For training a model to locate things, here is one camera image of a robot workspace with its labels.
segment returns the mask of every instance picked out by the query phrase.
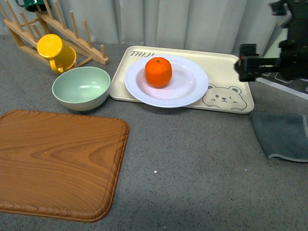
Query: tangerine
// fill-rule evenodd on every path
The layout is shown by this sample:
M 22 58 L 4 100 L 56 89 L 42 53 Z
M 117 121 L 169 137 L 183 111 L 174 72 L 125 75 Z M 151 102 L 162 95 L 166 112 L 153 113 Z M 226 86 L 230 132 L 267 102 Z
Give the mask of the tangerine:
M 171 63 L 163 57 L 150 59 L 145 65 L 146 81 L 155 88 L 166 86 L 172 77 Z

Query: wooden dowel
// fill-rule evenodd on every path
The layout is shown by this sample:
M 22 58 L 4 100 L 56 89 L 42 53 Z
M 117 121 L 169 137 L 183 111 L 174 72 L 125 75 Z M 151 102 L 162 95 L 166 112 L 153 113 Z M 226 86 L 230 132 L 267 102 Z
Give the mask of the wooden dowel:
M 29 24 L 36 23 L 36 22 L 39 22 L 38 18 L 31 19 L 30 21 L 28 21 Z
M 90 62 L 92 59 L 93 59 L 92 57 L 89 57 L 89 58 L 85 59 L 84 61 L 79 63 L 79 66 L 83 66 L 84 64 Z
M 88 46 L 89 46 L 89 48 L 92 48 L 92 43 L 91 43 L 90 34 L 89 34 L 88 25 L 87 25 L 86 20 L 83 20 L 83 25 L 85 27 L 86 35 L 87 35 L 87 38 L 88 38 Z
M 75 32 L 75 37 L 78 39 L 79 35 L 78 35 L 78 31 L 77 31 L 77 26 L 76 26 L 76 22 L 75 22 L 74 13 L 72 11 L 70 11 L 69 13 L 71 15 L 71 19 L 72 19 L 72 23 L 73 23 L 73 27 L 74 27 L 74 32 Z
M 39 5 L 37 5 L 37 8 L 38 8 L 38 12 L 42 12 L 42 10 L 41 10 Z
M 105 55 L 105 47 L 104 47 L 104 45 L 101 45 L 101 49 L 102 49 L 103 59 L 105 59 L 106 55 Z
M 29 22 L 27 21 L 27 19 L 26 19 L 24 13 L 23 13 L 23 12 L 20 12 L 19 14 L 20 14 L 21 18 L 23 19 L 23 21 L 24 21 L 26 27 L 28 28 L 28 31 L 29 31 L 29 33 L 30 33 L 30 35 L 31 35 L 31 37 L 32 37 L 32 39 L 33 39 L 33 41 L 37 42 L 38 40 L 37 40 L 37 38 L 35 37 L 35 35 L 34 35 L 32 29 L 31 29 L 31 27 L 30 27 L 30 24 L 29 24 Z
M 37 25 L 33 24 L 32 27 L 35 30 L 35 32 L 36 32 L 36 34 L 38 35 L 39 38 L 43 37 L 42 34 L 40 33 Z
M 78 64 L 76 61 L 74 61 L 74 67 L 78 67 Z
M 59 18 L 60 18 L 60 21 L 61 21 L 63 30 L 66 30 L 66 25 L 65 25 L 65 23 L 64 23 L 64 20 L 63 20 L 63 18 L 62 18 L 62 14 L 61 14 L 61 12 L 60 12 L 60 7 L 59 7 L 57 1 L 54 1 L 53 3 L 54 3 L 54 5 L 56 6 L 56 10 L 57 10 L 58 16 L 59 16 Z
M 19 28 L 19 30 L 20 30 L 21 32 L 24 32 L 24 29 L 23 29 L 22 26 L 20 25 L 20 22 L 18 21 L 18 18 L 16 17 L 16 15 L 15 15 L 15 13 L 14 13 L 14 11 L 13 11 L 11 5 L 10 5 L 10 3 L 8 2 L 8 0 L 5 0 L 5 4 L 6 4 L 7 7 L 9 8 L 9 11 L 10 11 L 12 17 L 14 18 L 14 20 L 15 20 L 15 22 L 16 22 L 18 28 Z
M 52 16 L 52 13 L 51 13 L 51 10 L 50 10 L 50 7 L 49 7 L 49 4 L 48 4 L 47 0 L 44 0 L 44 4 L 45 4 L 45 6 L 46 6 L 46 9 L 47 9 L 49 18 L 50 18 L 51 20 L 53 20 L 53 16 Z
M 1 11 L 1 13 L 3 14 L 5 20 L 7 20 L 7 21 L 10 22 L 11 20 L 10 20 L 10 18 L 8 17 L 8 15 L 6 14 L 6 12 L 4 11 L 4 9 L 2 8 L 1 4 L 0 4 L 0 11 Z
M 38 17 L 38 21 L 39 21 L 40 25 L 42 26 L 45 35 L 50 34 L 51 32 L 48 28 L 48 24 L 43 19 L 41 19 L 40 17 Z

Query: yellow cup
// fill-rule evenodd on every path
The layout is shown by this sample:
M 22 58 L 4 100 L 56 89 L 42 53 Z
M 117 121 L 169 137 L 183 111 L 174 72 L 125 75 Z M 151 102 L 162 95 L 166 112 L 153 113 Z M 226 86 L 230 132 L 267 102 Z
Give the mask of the yellow cup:
M 76 51 L 55 34 L 45 35 L 38 41 L 38 53 L 57 74 L 70 69 L 77 59 Z

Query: dish rack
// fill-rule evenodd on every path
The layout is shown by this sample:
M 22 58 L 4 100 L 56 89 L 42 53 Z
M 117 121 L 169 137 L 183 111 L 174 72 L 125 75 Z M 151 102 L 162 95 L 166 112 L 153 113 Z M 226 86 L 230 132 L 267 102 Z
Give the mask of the dish rack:
M 96 48 L 92 46 L 87 21 L 83 20 L 84 29 L 87 35 L 87 41 L 85 41 L 79 37 L 75 18 L 74 18 L 74 13 L 72 11 L 70 11 L 70 16 L 71 16 L 72 24 L 74 27 L 74 32 L 67 28 L 65 21 L 61 15 L 60 7 L 57 1 L 54 1 L 54 6 L 56 8 L 57 15 L 58 15 L 58 18 L 60 19 L 60 22 L 58 22 L 53 17 L 51 8 L 47 0 L 44 0 L 47 13 L 43 12 L 38 6 L 38 10 L 35 11 L 37 18 L 28 21 L 24 13 L 20 12 L 20 16 L 24 23 L 21 23 L 18 20 L 8 0 L 5 0 L 4 2 L 7 6 L 7 9 L 10 12 L 11 17 L 13 18 L 11 19 L 8 16 L 8 14 L 5 12 L 4 8 L 0 4 L 0 11 L 4 16 L 4 20 L 3 20 L 4 24 L 9 30 L 16 45 L 21 51 L 49 65 L 49 62 L 46 59 L 44 59 L 42 56 L 40 56 L 40 54 L 37 52 L 38 41 L 41 37 L 43 37 L 38 27 L 36 26 L 36 23 L 39 23 L 45 35 L 51 33 L 48 25 L 52 26 L 57 31 L 59 31 L 64 36 L 70 39 L 70 41 L 66 41 L 69 46 L 73 47 L 77 53 L 86 57 L 86 59 L 84 59 L 80 63 L 75 62 L 74 67 L 82 66 L 91 60 L 94 60 L 103 65 L 106 65 L 109 63 L 109 58 L 105 55 L 104 45 L 101 45 L 101 51 L 98 51 Z M 28 42 L 30 46 L 25 45 L 24 41 Z

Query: plate rim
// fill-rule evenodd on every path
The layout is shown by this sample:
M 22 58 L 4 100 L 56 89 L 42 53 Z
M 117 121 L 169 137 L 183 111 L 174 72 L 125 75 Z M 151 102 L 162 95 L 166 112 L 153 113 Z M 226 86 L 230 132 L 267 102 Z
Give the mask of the plate rim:
M 139 95 L 136 95 L 136 93 L 134 92 L 133 89 L 131 89 L 131 81 L 129 81 L 128 79 L 128 76 L 131 75 L 131 72 L 139 72 L 142 67 L 141 67 L 141 64 L 143 63 L 143 65 L 145 66 L 146 62 L 154 57 L 163 57 L 163 58 L 166 58 L 168 59 L 170 62 L 171 62 L 171 65 L 172 64 L 177 64 L 176 61 L 180 60 L 181 62 L 185 62 L 185 66 L 182 65 L 182 64 L 178 64 L 179 66 L 187 69 L 187 65 L 190 66 L 190 65 L 193 65 L 194 66 L 194 70 L 193 69 L 189 69 L 190 71 L 192 71 L 193 73 L 196 73 L 196 68 L 198 69 L 197 71 L 199 71 L 200 73 L 202 73 L 202 75 L 200 76 L 200 78 L 203 78 L 203 80 L 205 80 L 204 82 L 197 82 L 197 84 L 203 84 L 202 87 L 199 87 L 199 92 L 197 93 L 196 97 L 194 97 L 191 101 L 189 102 L 183 102 L 183 103 L 176 103 L 176 104 L 166 104 L 166 105 L 163 105 L 161 103 L 158 103 L 157 101 L 164 101 L 164 100 L 161 100 L 161 99 L 156 99 L 154 97 L 151 97 L 149 95 L 147 95 L 146 93 L 144 93 L 139 87 L 138 85 L 136 84 L 136 88 L 140 91 L 141 94 L 144 94 L 146 95 L 147 97 L 150 97 L 151 99 L 153 99 L 154 101 L 153 102 L 149 102 L 148 100 L 145 100 L 143 99 L 142 97 L 139 97 Z M 156 107 L 163 107 L 163 108 L 176 108 L 176 107 L 183 107 L 183 106 L 187 106 L 187 105 L 190 105 L 196 101 L 198 101 L 199 99 L 202 98 L 203 95 L 205 95 L 206 91 L 207 91 L 207 88 L 208 88 L 208 84 L 209 84 L 209 80 L 208 80 L 208 76 L 205 72 L 205 70 L 200 66 L 198 65 L 197 63 L 195 63 L 194 61 L 190 60 L 190 59 L 187 59 L 187 58 L 184 58 L 184 57 L 181 57 L 181 56 L 177 56 L 177 55 L 170 55 L 170 54 L 156 54 L 156 55 L 152 55 L 152 56 L 149 56 L 149 57 L 145 57 L 145 58 L 141 58 L 137 61 L 135 61 L 129 68 L 128 70 L 126 71 L 125 73 L 125 79 L 124 79 L 124 82 L 125 82 L 125 86 L 127 88 L 127 90 L 129 91 L 129 93 L 135 97 L 137 100 L 141 101 L 142 103 L 145 103 L 145 104 L 148 104 L 148 105 L 151 105 L 151 106 L 156 106 Z M 176 99 L 176 100 L 165 100 L 164 102 L 168 101 L 168 102 L 177 102 L 179 100 L 183 100 L 185 99 L 185 97 L 182 97 L 180 99 Z

